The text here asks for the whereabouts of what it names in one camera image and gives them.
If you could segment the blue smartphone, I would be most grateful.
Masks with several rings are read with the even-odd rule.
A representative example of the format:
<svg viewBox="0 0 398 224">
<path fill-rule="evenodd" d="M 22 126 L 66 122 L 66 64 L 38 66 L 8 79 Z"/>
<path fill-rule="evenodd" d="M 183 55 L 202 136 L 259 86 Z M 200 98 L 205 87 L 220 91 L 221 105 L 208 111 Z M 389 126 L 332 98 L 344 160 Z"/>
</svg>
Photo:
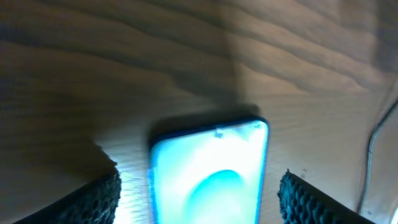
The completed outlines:
<svg viewBox="0 0 398 224">
<path fill-rule="evenodd" d="M 151 222 L 258 223 L 270 131 L 251 115 L 151 137 Z"/>
</svg>

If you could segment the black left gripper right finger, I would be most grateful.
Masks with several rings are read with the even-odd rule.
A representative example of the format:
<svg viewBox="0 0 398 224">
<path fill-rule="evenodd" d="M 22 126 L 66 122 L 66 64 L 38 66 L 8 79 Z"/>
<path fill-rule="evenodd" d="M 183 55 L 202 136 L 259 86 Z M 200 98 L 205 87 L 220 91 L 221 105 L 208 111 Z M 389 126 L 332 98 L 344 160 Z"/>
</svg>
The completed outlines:
<svg viewBox="0 0 398 224">
<path fill-rule="evenodd" d="M 290 171 L 277 196 L 285 224 L 374 224 Z"/>
</svg>

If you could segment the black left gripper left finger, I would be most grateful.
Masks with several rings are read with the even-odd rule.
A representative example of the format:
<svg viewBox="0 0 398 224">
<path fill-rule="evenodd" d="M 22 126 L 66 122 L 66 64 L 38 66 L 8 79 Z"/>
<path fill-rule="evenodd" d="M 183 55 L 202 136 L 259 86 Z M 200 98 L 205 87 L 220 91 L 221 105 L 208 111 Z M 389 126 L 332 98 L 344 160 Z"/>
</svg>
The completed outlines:
<svg viewBox="0 0 398 224">
<path fill-rule="evenodd" d="M 121 198 L 117 169 L 15 224 L 113 224 Z"/>
</svg>

